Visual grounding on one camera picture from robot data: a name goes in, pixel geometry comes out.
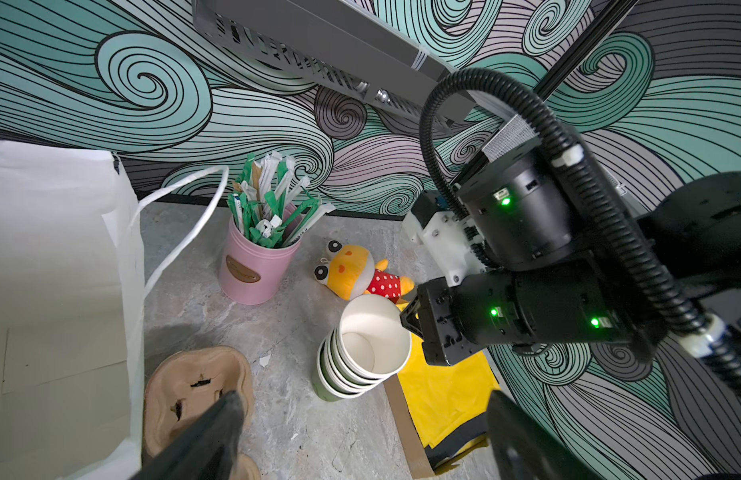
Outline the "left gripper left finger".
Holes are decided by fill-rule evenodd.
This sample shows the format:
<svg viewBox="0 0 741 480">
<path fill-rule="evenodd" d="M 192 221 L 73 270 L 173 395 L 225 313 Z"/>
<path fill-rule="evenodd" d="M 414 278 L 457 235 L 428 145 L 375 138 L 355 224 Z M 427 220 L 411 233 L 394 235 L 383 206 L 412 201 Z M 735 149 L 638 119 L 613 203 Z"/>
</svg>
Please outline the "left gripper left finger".
<svg viewBox="0 0 741 480">
<path fill-rule="evenodd" d="M 245 413 L 238 392 L 224 394 L 132 479 L 246 479 L 238 454 Z"/>
</svg>

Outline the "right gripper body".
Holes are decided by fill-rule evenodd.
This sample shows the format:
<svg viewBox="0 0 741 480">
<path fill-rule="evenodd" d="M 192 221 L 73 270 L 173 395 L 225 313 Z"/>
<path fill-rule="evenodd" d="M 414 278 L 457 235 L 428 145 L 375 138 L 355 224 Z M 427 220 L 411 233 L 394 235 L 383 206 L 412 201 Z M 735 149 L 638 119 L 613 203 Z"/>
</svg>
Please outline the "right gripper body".
<svg viewBox="0 0 741 480">
<path fill-rule="evenodd" d="M 421 284 L 401 314 L 434 366 L 454 366 L 493 345 L 628 344 L 634 329 L 608 304 L 593 264 L 571 261 L 523 272 L 491 271 L 458 286 Z"/>
</svg>

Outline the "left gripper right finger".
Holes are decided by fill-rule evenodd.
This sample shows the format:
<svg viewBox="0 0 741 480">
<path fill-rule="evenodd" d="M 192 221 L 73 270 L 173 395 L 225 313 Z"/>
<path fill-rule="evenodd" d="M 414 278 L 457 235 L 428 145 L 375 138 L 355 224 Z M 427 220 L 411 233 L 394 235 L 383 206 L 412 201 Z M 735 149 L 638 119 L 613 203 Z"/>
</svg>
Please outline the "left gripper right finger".
<svg viewBox="0 0 741 480">
<path fill-rule="evenodd" d="M 488 434 L 500 478 L 600 479 L 504 392 L 492 392 Z"/>
</svg>

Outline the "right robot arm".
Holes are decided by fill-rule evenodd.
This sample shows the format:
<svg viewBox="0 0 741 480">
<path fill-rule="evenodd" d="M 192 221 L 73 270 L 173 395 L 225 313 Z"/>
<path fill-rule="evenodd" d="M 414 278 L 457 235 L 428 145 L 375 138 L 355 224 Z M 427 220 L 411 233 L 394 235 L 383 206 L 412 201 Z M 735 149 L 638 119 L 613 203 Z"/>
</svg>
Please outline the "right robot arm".
<svg viewBox="0 0 741 480">
<path fill-rule="evenodd" d="M 459 189 L 443 177 L 432 127 L 453 95 L 474 91 L 507 104 L 532 130 Z M 715 174 L 632 216 L 574 128 L 522 83 L 469 68 L 446 76 L 421 115 L 425 164 L 482 264 L 477 274 L 422 284 L 403 325 L 436 366 L 508 345 L 622 347 L 652 362 L 674 334 L 741 398 L 741 334 L 706 298 L 741 289 L 741 172 Z"/>
</svg>

